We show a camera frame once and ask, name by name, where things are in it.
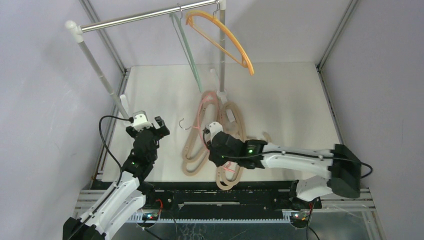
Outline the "orange wire hanger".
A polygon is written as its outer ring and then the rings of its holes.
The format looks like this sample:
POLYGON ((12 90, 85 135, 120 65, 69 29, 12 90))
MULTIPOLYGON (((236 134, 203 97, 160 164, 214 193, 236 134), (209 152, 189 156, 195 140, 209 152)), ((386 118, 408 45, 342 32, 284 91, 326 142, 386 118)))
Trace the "orange wire hanger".
POLYGON ((209 14, 206 11, 203 10, 190 10, 185 15, 185 24, 190 26, 193 30, 195 30, 198 34, 200 34, 203 38, 208 40, 211 44, 213 44, 215 47, 217 47, 222 53, 230 57, 232 60, 234 60, 236 63, 238 63, 243 68, 248 69, 248 72, 251 76, 255 74, 254 66, 243 48, 243 46, 240 44, 238 39, 235 37, 235 35, 230 31, 230 29, 221 21, 219 20, 215 15, 209 14), (214 41, 206 32, 204 32, 198 25, 195 23, 195 17, 200 17, 205 20, 208 20, 210 23, 215 25, 220 31, 223 32, 224 37, 227 37, 232 44, 236 47, 238 52, 240 53, 241 59, 238 60, 235 56, 233 56, 230 52, 228 52, 225 47, 223 47, 220 43, 214 41))

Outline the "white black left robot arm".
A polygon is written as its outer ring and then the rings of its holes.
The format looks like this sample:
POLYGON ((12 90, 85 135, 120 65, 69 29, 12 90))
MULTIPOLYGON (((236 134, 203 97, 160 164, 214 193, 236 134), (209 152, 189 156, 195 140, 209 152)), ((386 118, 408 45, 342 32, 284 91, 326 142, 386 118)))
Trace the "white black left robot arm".
POLYGON ((170 131, 160 116, 154 119, 158 127, 144 111, 128 118, 125 130, 134 141, 126 161, 118 165, 118 179, 86 212, 63 224, 64 240, 111 240, 137 210, 155 205, 154 186, 146 178, 158 158, 160 140, 170 131))

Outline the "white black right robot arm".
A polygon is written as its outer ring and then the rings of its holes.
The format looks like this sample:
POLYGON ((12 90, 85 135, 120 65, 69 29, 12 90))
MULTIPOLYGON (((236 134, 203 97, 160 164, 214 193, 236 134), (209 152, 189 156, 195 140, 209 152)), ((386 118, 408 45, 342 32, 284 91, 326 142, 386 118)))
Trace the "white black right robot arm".
POLYGON ((275 145, 265 140, 242 141, 225 133, 221 126, 203 130, 209 139, 203 142, 208 159, 217 167, 234 162, 245 169, 287 169, 311 173, 307 179, 296 179, 291 185, 289 203, 302 208, 308 202, 335 194, 355 199, 360 196, 362 162, 345 145, 332 149, 300 149, 275 145))

